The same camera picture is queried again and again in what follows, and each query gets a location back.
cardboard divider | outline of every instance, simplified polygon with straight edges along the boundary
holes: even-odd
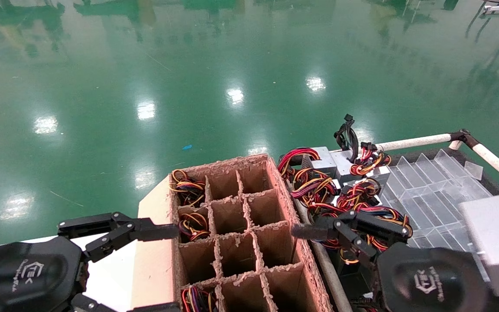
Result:
[[[181,215],[190,213],[199,213],[200,215],[204,216],[205,220],[207,221],[207,225],[209,225],[209,210],[207,209],[207,207],[193,208],[190,206],[180,206],[178,208],[178,219],[181,220]],[[180,233],[180,243],[184,244],[189,242],[190,239],[188,239],[186,235]]]
[[[213,200],[227,198],[229,196],[238,196],[238,179],[236,170],[222,172],[221,174],[208,174],[206,176],[209,182],[211,197]]]
[[[224,277],[256,270],[257,257],[251,233],[219,236],[217,242]]]
[[[266,166],[267,174],[272,183],[272,187],[277,191],[277,198],[281,207],[281,214],[283,215],[283,220],[288,220],[291,223],[299,223],[299,217],[295,212],[295,208],[292,201],[292,196],[286,189],[285,181],[282,179],[275,162],[272,159],[267,161]]]
[[[239,197],[225,198],[210,203],[214,230],[217,234],[243,233],[248,228]]]
[[[238,169],[242,182],[242,193],[260,193],[272,188],[265,162]]]
[[[258,227],[254,233],[267,268],[300,261],[294,246],[295,243],[299,243],[299,240],[290,235],[290,226],[287,221]]]
[[[277,191],[267,190],[260,194],[245,195],[249,207],[249,217],[253,225],[262,227],[285,220],[281,212]]]
[[[220,286],[224,297],[224,312],[269,312],[258,274]]]
[[[269,292],[279,312],[316,312],[303,264],[265,272]]]
[[[179,244],[180,271],[179,285],[194,284],[214,278],[213,263],[215,241],[207,238],[187,244]]]
[[[213,194],[211,193],[211,185],[209,183],[209,178],[205,176],[205,202],[211,202],[213,200]]]

black connector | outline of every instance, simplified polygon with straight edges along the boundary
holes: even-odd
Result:
[[[340,190],[340,195],[346,195],[346,196],[348,196],[348,193],[350,192],[351,189],[352,189],[351,186],[344,185],[343,188]]]
[[[380,204],[380,202],[374,196],[367,198],[367,203],[371,206],[376,206]]]
[[[350,114],[346,114],[344,117],[344,120],[346,120],[346,125],[348,125],[348,127],[353,126],[353,124],[355,122],[355,120],[353,120],[353,116]]]

clear plastic tray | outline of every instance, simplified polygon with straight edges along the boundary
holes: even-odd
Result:
[[[402,157],[390,167],[381,201],[410,217],[412,247],[447,247],[469,251],[461,202],[492,196],[454,158],[440,150],[434,160],[424,154],[414,163]]]

colored wire harness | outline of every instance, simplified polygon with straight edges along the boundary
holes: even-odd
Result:
[[[207,238],[210,234],[207,220],[199,213],[181,214],[178,228],[190,241]]]
[[[305,207],[313,202],[324,203],[329,197],[335,196],[336,185],[332,178],[313,168],[305,168],[294,175],[294,188],[291,195]]]
[[[194,286],[182,290],[184,312],[216,312],[216,303],[214,292],[206,292]]]
[[[202,203],[205,199],[205,182],[196,181],[188,176],[182,170],[174,170],[172,172],[174,185],[169,185],[172,191],[178,194],[181,205],[190,205],[196,207],[196,204]]]
[[[361,143],[362,152],[359,158],[354,160],[350,167],[350,174],[363,176],[373,171],[378,166],[387,166],[392,160],[384,151],[378,151],[374,144]]]
[[[295,156],[309,155],[311,160],[320,160],[319,154],[313,149],[308,147],[300,147],[287,152],[279,163],[277,168],[284,179],[290,179],[295,174],[295,170],[290,166],[290,160]]]

wire bundle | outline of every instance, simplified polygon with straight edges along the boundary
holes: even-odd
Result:
[[[196,181],[190,178],[186,172],[179,169],[172,172],[172,178],[175,180],[174,187],[169,185],[168,188],[178,194],[180,202],[183,206],[190,205],[195,207],[197,203],[204,200],[205,182]]]
[[[182,290],[185,312],[216,312],[216,302],[214,292],[206,292],[194,286]]]
[[[320,160],[319,154],[313,148],[299,147],[287,152],[281,159],[279,167],[277,168],[283,179],[290,179],[295,173],[295,170],[290,166],[290,160],[295,156],[303,155],[309,155],[311,160]]]
[[[350,158],[349,161],[353,163],[357,158],[358,152],[357,135],[352,129],[352,125],[355,121],[350,114],[346,114],[344,120],[346,120],[346,122],[340,126],[338,131],[334,132],[334,138],[342,150],[352,150],[352,158]]]
[[[207,220],[199,213],[181,214],[178,228],[190,241],[207,238],[210,234]]]
[[[354,164],[350,167],[350,174],[353,176],[366,175],[378,166],[387,166],[391,160],[390,156],[384,151],[377,152],[373,144],[362,143],[361,156],[353,161]]]
[[[369,207],[367,201],[379,192],[379,182],[372,178],[366,178],[356,183],[349,190],[343,190],[336,201],[336,206],[342,212],[350,210],[360,211],[361,208]]]
[[[332,178],[313,168],[299,170],[294,175],[293,184],[295,190],[291,192],[292,197],[298,199],[305,207],[309,207],[313,202],[324,203],[337,193]]]

